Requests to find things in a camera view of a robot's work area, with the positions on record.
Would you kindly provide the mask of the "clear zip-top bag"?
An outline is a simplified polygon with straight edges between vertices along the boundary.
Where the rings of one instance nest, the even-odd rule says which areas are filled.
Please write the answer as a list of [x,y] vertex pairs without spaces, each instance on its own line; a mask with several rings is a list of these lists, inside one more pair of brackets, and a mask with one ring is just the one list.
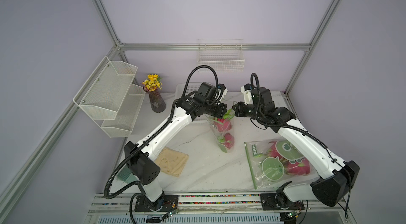
[[222,118],[216,118],[214,116],[205,115],[206,120],[211,126],[214,139],[224,153],[230,153],[235,146],[234,137],[234,110],[228,109]]
[[289,175],[285,174],[285,168],[278,159],[266,155],[270,141],[284,140],[280,138],[244,143],[254,189],[276,189],[289,181],[301,182],[316,177],[316,170],[311,163],[308,175]]

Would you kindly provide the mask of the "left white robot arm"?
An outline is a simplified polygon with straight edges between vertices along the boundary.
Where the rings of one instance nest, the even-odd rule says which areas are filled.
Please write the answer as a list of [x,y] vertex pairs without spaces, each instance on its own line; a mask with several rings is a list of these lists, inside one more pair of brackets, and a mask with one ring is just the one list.
[[[145,138],[136,144],[130,145],[129,153],[115,168],[105,185],[105,199],[113,199],[130,187],[138,186],[142,195],[146,196],[149,201],[159,201],[163,197],[163,190],[157,181],[160,169],[154,161],[160,152],[176,134],[191,124],[197,117],[209,115],[223,118],[226,114],[227,105],[221,102],[221,99],[226,94],[226,88],[218,82],[217,73],[212,67],[201,65],[193,69],[187,78],[185,86],[188,86],[191,77],[199,69],[211,71],[215,78],[215,84],[211,85],[203,82],[199,89],[190,95],[186,95],[186,90],[184,90],[181,97],[173,101],[168,118]],[[137,180],[125,185],[116,192],[110,192],[113,180],[125,166],[130,169]]]

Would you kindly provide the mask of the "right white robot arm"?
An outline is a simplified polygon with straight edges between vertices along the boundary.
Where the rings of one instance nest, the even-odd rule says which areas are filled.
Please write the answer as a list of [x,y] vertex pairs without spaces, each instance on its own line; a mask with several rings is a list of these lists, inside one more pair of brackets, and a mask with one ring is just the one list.
[[282,136],[309,161],[318,174],[314,181],[289,181],[279,187],[275,196],[279,208],[287,209],[303,200],[318,200],[326,206],[334,207],[344,197],[351,196],[360,170],[354,161],[346,162],[330,151],[286,107],[276,107],[270,91],[260,86],[257,74],[251,74],[250,83],[242,87],[242,93],[244,101],[233,105],[235,115],[249,118],[261,130],[270,128]]

